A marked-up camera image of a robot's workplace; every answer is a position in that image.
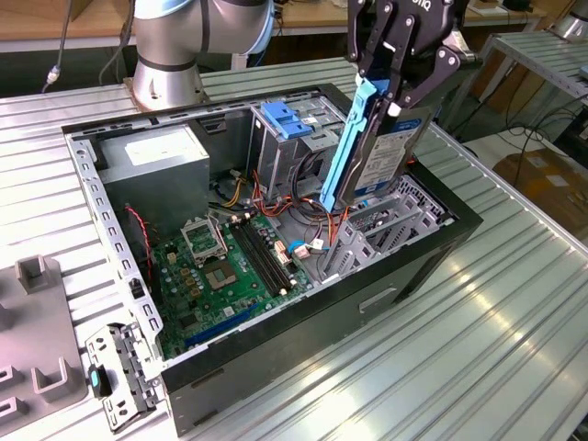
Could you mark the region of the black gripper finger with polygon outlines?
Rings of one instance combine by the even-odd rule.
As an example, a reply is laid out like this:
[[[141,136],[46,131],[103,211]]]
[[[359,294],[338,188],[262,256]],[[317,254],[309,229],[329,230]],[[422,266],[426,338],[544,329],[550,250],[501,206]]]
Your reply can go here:
[[[404,16],[399,1],[350,1],[347,9],[347,60],[363,80],[388,81],[384,92],[395,99],[401,69],[413,40],[416,18]]]
[[[402,91],[398,98],[391,101],[388,106],[388,115],[392,118],[397,118],[403,109],[418,105],[455,74],[459,67],[460,59],[458,55],[447,46],[442,46],[436,52],[433,72],[414,89]]]

